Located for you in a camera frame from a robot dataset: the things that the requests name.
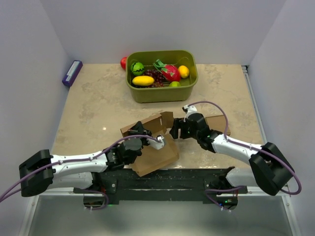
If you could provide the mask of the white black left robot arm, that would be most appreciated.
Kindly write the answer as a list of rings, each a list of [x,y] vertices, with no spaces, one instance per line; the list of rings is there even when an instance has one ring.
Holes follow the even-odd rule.
[[[141,156],[144,146],[160,149],[164,146],[162,136],[153,137],[141,122],[123,137],[103,151],[82,155],[51,155],[43,149],[19,166],[21,195],[31,197],[50,188],[74,187],[91,193],[102,187],[101,179],[93,173],[120,170],[134,163]]]

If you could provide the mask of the brown cardboard box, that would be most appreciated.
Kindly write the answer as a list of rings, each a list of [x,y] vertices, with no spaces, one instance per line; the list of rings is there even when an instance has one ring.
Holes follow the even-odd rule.
[[[162,135],[165,138],[165,146],[156,150],[151,146],[144,146],[142,155],[138,156],[134,163],[129,164],[130,168],[140,177],[145,176],[155,170],[164,169],[166,166],[176,162],[179,159],[179,151],[172,136],[167,133],[173,125],[173,113],[161,112],[141,120],[143,126],[150,130],[152,137]],[[120,129],[122,136],[129,135],[129,129],[135,123]]]

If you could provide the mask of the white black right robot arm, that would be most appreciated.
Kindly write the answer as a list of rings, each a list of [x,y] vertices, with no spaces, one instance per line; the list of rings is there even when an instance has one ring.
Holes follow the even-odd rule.
[[[211,129],[200,113],[174,119],[170,134],[173,139],[193,138],[204,150],[230,156],[250,166],[228,168],[225,175],[210,184],[219,192],[231,193],[237,187],[253,186],[275,196],[293,177],[293,168],[275,144],[253,145],[225,136]]]

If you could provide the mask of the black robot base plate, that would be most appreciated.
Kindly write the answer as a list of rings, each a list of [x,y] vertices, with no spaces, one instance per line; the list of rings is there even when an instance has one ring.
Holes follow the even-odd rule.
[[[93,173],[93,184],[86,190],[76,187],[75,194],[85,194],[85,206],[99,206],[102,196],[90,196],[97,191],[106,194],[110,205],[121,201],[172,201],[202,202],[232,209],[237,206],[238,194],[246,194],[247,188],[235,190],[223,179],[227,169],[165,169],[140,177],[132,169]]]

